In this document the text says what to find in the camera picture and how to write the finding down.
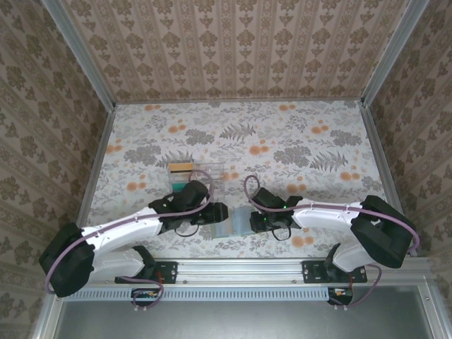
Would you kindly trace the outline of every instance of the table surface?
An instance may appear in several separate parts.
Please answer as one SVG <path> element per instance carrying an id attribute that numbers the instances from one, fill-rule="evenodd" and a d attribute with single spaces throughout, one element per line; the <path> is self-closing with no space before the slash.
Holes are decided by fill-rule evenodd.
<path id="1" fill-rule="evenodd" d="M 118 105 L 88 225 L 130 215 L 170 192 L 166 165 L 192 158 L 225 164 L 225 203 L 246 206 L 244 178 L 286 199 L 351 203 L 385 198 L 355 101 Z M 190 233 L 192 227 L 181 227 Z M 295 230 L 212 239 L 210 226 L 137 239 L 155 258 L 322 257 L 343 234 Z"/>

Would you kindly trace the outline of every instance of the aluminum frame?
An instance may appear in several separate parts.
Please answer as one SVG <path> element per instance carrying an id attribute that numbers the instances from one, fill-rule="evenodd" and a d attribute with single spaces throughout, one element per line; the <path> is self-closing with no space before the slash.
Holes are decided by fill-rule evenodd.
<path id="1" fill-rule="evenodd" d="M 386 199 L 388 203 L 397 211 L 403 213 L 402 205 L 398 198 L 396 186 L 391 176 L 391 171 L 389 170 L 389 165 L 386 161 L 383 146 L 381 145 L 379 134 L 376 130 L 369 105 L 361 104 L 359 106 L 359 109 L 361 111 L 361 117 L 362 121 L 364 122 L 364 127 L 366 128 L 367 137 L 369 138 L 370 147 L 374 154 L 376 167 L 378 168 L 378 171 L 380 173 L 381 183 L 383 184 L 383 190 Z"/>
<path id="2" fill-rule="evenodd" d="M 132 302 L 133 287 L 84 287 L 65 298 L 65 302 Z M 293 302 L 328 301 L 327 287 L 193 287 L 186 285 L 166 285 L 163 302 Z M 137 297 L 137 302 L 150 301 Z"/>
<path id="3" fill-rule="evenodd" d="M 88 77 L 97 96 L 104 105 L 108 114 L 114 111 L 114 99 L 111 90 L 104 82 L 102 74 L 96 67 L 95 62 L 91 58 L 88 48 L 85 46 L 76 27 L 70 19 L 70 15 L 66 12 L 60 0 L 42 0 L 42 3 L 49 11 L 50 16 L 54 20 L 56 26 L 64 37 L 67 45 L 71 48 L 73 55 L 76 57 L 83 72 Z"/>
<path id="4" fill-rule="evenodd" d="M 171 259 L 178 262 L 177 287 L 328 287 L 341 284 L 304 284 L 302 262 L 312 258 L 282 259 Z M 406 258 L 399 269 L 382 268 L 383 275 L 379 286 L 418 286 L 427 315 L 430 330 L 435 339 L 451 338 L 451 325 L 446 310 L 434 284 L 434 275 L 427 258 Z M 378 271 L 367 269 L 368 282 L 359 284 L 370 286 Z M 124 288 L 131 285 L 117 285 L 106 281 L 88 287 Z M 33 339 L 53 338 L 59 321 L 61 309 L 66 301 L 55 296 L 47 296 L 37 322 Z"/>
<path id="5" fill-rule="evenodd" d="M 88 184 L 86 185 L 85 195 L 83 196 L 82 204 L 77 217 L 77 226 L 79 228 L 85 227 L 86 221 L 88 220 L 88 214 L 90 213 L 91 203 L 93 202 L 97 180 L 99 179 L 100 169 L 102 168 L 102 163 L 104 161 L 108 140 L 110 138 L 110 134 L 112 133 L 115 116 L 116 112 L 113 111 L 108 114 L 105 122 L 104 131 L 102 132 L 102 137 L 100 138 L 99 147 L 97 148 L 96 156 L 94 158 L 93 168 L 91 169 L 90 178 L 88 180 Z"/>
<path id="6" fill-rule="evenodd" d="M 374 101 L 428 3 L 429 0 L 413 0 L 408 3 L 388 46 L 386 46 L 386 50 L 380 58 L 379 64 L 362 93 L 362 99 L 366 104 L 370 105 Z"/>

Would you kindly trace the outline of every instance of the metal corner post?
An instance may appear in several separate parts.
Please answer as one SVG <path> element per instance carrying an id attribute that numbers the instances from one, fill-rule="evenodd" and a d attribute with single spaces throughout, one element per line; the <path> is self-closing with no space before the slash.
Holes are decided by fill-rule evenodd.
<path id="1" fill-rule="evenodd" d="M 452 338 L 451 320 L 438 286 L 429 284 L 426 279 L 418 289 L 433 338 Z"/>
<path id="2" fill-rule="evenodd" d="M 50 339 L 54 337 L 62 307 L 63 301 L 55 295 L 45 296 L 32 339 Z"/>
<path id="3" fill-rule="evenodd" d="M 99 178 L 100 169 L 102 168 L 102 162 L 104 161 L 105 151 L 107 150 L 108 140 L 113 129 L 115 111 L 108 114 L 105 122 L 104 131 L 100 138 L 99 147 L 97 148 L 96 157 L 94 158 L 93 168 L 91 169 L 90 179 L 86 186 L 85 195 L 83 196 L 80 211 L 78 212 L 77 226 L 85 227 L 88 220 L 88 214 L 90 212 L 91 203 L 93 202 L 94 192 L 96 190 L 97 179 Z"/>
<path id="4" fill-rule="evenodd" d="M 381 183 L 383 184 L 383 190 L 388 199 L 388 203 L 393 206 L 400 213 L 403 213 L 402 205 L 398 198 L 396 186 L 394 184 L 393 178 L 391 176 L 391 171 L 389 170 L 388 162 L 386 161 L 386 156 L 384 155 L 383 146 L 376 131 L 374 119 L 368 105 L 361 106 L 361 115 L 366 127 L 367 136 L 369 137 L 369 143 L 374 153 L 375 163 L 380 173 Z"/>
<path id="5" fill-rule="evenodd" d="M 97 96 L 109 114 L 114 110 L 114 99 L 105 84 L 102 74 L 97 69 L 95 62 L 90 56 L 88 47 L 85 46 L 77 29 L 73 25 L 68 13 L 65 11 L 60 0 L 42 0 L 42 3 L 49 11 L 56 26 L 64 37 L 66 44 L 71 48 L 77 62 L 93 86 Z"/>
<path id="6" fill-rule="evenodd" d="M 362 98 L 364 99 L 365 104 L 370 106 L 376 97 L 376 94 L 378 93 L 381 85 L 383 85 L 383 82 L 388 76 L 389 71 L 396 62 L 399 54 L 402 52 L 405 43 L 410 37 L 412 31 L 415 29 L 415 26 L 422 13 L 424 13 L 428 3 L 429 0 L 412 0 L 408 3 L 402 18 L 393 33 L 393 36 L 389 40 L 386 50 L 381 56 L 379 64 L 375 68 L 369 83 L 362 93 Z"/>

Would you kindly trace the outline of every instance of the ventilation slot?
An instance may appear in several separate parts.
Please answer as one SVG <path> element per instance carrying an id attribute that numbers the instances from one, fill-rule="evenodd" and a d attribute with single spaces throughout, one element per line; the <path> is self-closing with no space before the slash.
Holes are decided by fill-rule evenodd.
<path id="1" fill-rule="evenodd" d="M 87 287 L 65 298 L 68 302 L 131 301 L 130 287 Z M 149 300 L 136 298 L 137 301 Z M 162 301 L 258 302 L 328 300 L 327 287 L 165 287 Z"/>

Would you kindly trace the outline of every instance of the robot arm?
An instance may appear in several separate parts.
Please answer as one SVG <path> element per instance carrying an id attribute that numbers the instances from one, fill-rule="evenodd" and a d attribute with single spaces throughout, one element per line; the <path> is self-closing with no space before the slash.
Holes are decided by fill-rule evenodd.
<path id="1" fill-rule="evenodd" d="M 331 280 L 335 275 L 352 272 L 373 262 L 390 268 L 401 267 L 415 229 L 405 216 L 377 196 L 368 196 L 362 202 L 351 204 L 317 203 L 301 196 L 291 196 L 284 201 L 267 189 L 260 188 L 252 203 L 259 210 L 250 218 L 255 232 L 320 227 L 347 235 L 349 239 L 336 244 L 325 260 L 324 266 Z M 311 207 L 295 209 L 295 206 L 301 205 Z M 270 212 L 259 209 L 259 206 L 280 211 Z M 412 232 L 394 221 L 371 214 L 399 220 L 411 227 Z"/>
<path id="2" fill-rule="evenodd" d="M 193 180 L 181 192 L 153 201 L 148 207 L 127 217 L 82 229 L 74 223 L 67 224 L 59 230 L 42 253 L 40 265 L 48 274 L 60 255 L 73 246 L 57 264 L 50 278 L 50 283 L 59 297 L 77 292 L 88 281 L 115 279 L 120 283 L 120 276 L 124 275 L 151 279 L 155 260 L 145 247 L 134 246 L 125 251 L 124 247 L 140 239 L 175 230 L 183 222 L 207 225 L 226 220 L 227 206 L 223 203 L 208 203 L 198 212 L 191 212 L 199 209 L 208 197 L 207 188 Z"/>

